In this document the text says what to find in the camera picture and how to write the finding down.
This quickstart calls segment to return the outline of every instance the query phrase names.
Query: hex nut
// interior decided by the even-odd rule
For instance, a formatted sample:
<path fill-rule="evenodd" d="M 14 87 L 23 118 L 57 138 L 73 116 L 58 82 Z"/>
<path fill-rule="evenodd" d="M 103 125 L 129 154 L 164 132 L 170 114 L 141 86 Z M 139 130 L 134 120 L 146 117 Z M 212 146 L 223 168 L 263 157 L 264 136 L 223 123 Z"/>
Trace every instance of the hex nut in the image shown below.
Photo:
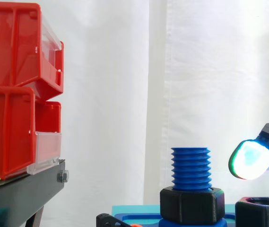
<path fill-rule="evenodd" d="M 235 204 L 236 226 L 269 227 L 269 197 L 243 197 Z"/>
<path fill-rule="evenodd" d="M 58 174 L 58 182 L 67 183 L 69 180 L 69 171 L 68 170 L 61 170 Z"/>
<path fill-rule="evenodd" d="M 164 219 L 180 225 L 214 225 L 225 215 L 225 195 L 219 188 L 210 192 L 183 192 L 173 187 L 160 192 Z"/>

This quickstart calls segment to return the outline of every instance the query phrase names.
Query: black plastic clamp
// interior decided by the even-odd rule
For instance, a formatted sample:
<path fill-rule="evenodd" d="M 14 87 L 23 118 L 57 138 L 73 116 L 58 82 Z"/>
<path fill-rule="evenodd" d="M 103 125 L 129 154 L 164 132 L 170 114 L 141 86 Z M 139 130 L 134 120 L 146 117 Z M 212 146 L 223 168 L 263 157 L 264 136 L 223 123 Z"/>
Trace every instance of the black plastic clamp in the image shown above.
<path fill-rule="evenodd" d="M 118 220 L 117 218 L 109 215 L 109 214 L 100 214 L 96 217 L 96 227 L 131 227 L 125 222 Z"/>

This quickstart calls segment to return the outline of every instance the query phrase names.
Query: light blue platform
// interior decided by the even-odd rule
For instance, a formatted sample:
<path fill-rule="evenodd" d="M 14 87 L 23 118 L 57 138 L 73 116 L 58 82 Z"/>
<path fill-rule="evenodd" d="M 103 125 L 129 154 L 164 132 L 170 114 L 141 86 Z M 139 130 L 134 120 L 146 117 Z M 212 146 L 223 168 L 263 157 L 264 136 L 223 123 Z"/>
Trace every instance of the light blue platform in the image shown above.
<path fill-rule="evenodd" d="M 142 205 L 142 206 L 113 206 L 112 216 L 116 214 L 142 214 L 142 213 L 160 213 L 159 205 Z M 226 213 L 235 213 L 234 205 L 226 205 Z M 158 223 L 160 219 L 127 219 L 124 220 L 127 224 L 154 224 Z M 227 223 L 234 223 L 234 220 L 227 219 Z"/>

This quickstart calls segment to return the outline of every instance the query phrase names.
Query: white curtain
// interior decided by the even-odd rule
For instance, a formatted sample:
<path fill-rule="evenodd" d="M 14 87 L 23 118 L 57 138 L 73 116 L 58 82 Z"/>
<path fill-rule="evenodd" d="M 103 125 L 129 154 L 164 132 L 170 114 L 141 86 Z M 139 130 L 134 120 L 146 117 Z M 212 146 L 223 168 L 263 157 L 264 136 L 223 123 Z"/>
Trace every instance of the white curtain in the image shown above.
<path fill-rule="evenodd" d="M 269 172 L 243 181 L 227 166 L 269 122 L 269 1 L 169 0 L 166 24 L 160 188 L 171 185 L 171 147 L 208 147 L 227 203 L 269 196 Z"/>
<path fill-rule="evenodd" d="M 90 227 L 112 205 L 158 204 L 172 185 L 171 147 L 208 147 L 227 203 L 269 196 L 269 172 L 243 181 L 227 169 L 269 121 L 268 0 L 36 2 L 65 43 L 55 100 L 70 172 L 41 227 Z"/>

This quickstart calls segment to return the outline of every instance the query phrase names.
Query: orange object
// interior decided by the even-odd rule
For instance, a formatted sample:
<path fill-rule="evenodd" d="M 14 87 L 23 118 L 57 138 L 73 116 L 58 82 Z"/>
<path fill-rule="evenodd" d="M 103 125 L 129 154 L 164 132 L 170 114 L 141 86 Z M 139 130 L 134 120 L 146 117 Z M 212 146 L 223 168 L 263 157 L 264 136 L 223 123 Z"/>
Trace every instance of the orange object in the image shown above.
<path fill-rule="evenodd" d="M 37 161 L 37 130 L 61 131 L 60 103 L 36 103 L 29 87 L 0 87 L 1 179 L 18 171 L 24 172 L 25 167 Z M 50 158 L 45 151 L 39 155 L 39 161 Z"/>
<path fill-rule="evenodd" d="M 60 95 L 63 51 L 38 4 L 0 2 L 1 87 L 31 87 L 42 101 Z"/>

